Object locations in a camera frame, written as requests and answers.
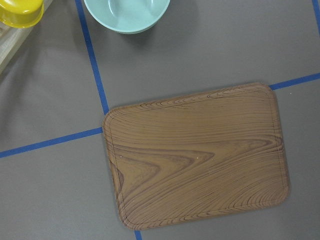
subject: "wooden plank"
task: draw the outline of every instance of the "wooden plank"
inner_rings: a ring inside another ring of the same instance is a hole
[[[130,229],[271,207],[289,194],[277,100],[266,85],[118,107],[103,132]]]

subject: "light wood edge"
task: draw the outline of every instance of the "light wood edge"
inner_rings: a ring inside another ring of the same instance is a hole
[[[278,143],[278,140],[276,141],[277,147],[278,147],[278,158],[279,158],[279,164],[280,164],[281,175],[282,175],[282,185],[283,185],[283,194],[281,195],[281,197],[271,202],[263,202],[263,204],[267,204],[267,203],[270,204],[267,206],[263,206],[261,204],[255,203],[255,204],[236,207],[236,208],[219,209],[211,212],[198,213],[195,215],[188,215],[188,216],[180,216],[172,219],[164,219],[164,220],[158,220],[154,222],[146,222],[146,223],[138,223],[138,224],[130,222],[126,216],[126,210],[124,206],[122,191],[120,189],[120,186],[121,186],[120,176],[117,170],[118,169],[117,160],[116,160],[115,151],[113,147],[114,145],[112,140],[112,132],[110,129],[112,120],[118,116],[125,115],[125,114],[131,114],[136,112],[149,111],[154,109],[160,109],[160,108],[166,108],[166,107],[172,107],[172,106],[177,106],[181,104],[191,103],[193,100],[193,97],[197,97],[197,99],[199,99],[198,101],[205,101],[209,99],[223,98],[229,95],[236,95],[236,94],[243,94],[246,92],[257,92],[257,91],[262,91],[266,95],[268,95],[269,102],[270,102],[270,109],[272,113],[272,119],[274,123],[273,127],[275,130],[275,135],[279,136],[281,139],[281,144]],[[163,106],[161,104],[162,102],[175,103],[179,99],[189,99],[189,101],[184,101],[182,103],[172,104],[168,106]],[[249,83],[249,84],[228,87],[228,88],[223,88],[223,89],[218,89],[213,91],[206,91],[202,93],[183,95],[183,96],[173,97],[169,99],[167,98],[162,100],[155,100],[155,101],[143,102],[139,104],[116,107],[110,110],[105,115],[105,118],[102,123],[102,129],[103,129],[103,135],[106,141],[107,153],[109,156],[109,166],[112,173],[114,193],[115,193],[119,217],[121,222],[129,229],[145,230],[145,229],[150,229],[155,227],[178,224],[182,222],[189,222],[189,221],[194,221],[199,219],[218,217],[220,215],[228,215],[228,214],[240,213],[240,212],[250,211],[255,209],[274,207],[283,203],[290,194],[289,174],[288,174],[288,167],[287,167],[286,157],[285,157],[277,97],[275,93],[271,90],[271,88],[266,84],[255,82],[255,83]]]

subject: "rectangular tray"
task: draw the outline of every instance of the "rectangular tray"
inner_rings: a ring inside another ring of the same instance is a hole
[[[130,229],[271,207],[289,194],[277,100],[264,84],[118,107],[103,132]]]

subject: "wood grain pattern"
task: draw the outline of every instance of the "wood grain pattern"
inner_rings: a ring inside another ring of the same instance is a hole
[[[130,229],[271,207],[289,194],[277,100],[266,85],[118,107],[103,132]]]

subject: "glossy yellow plastic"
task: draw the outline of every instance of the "glossy yellow plastic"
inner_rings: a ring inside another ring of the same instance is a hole
[[[43,14],[43,0],[0,0],[0,21],[13,28],[32,27]]]

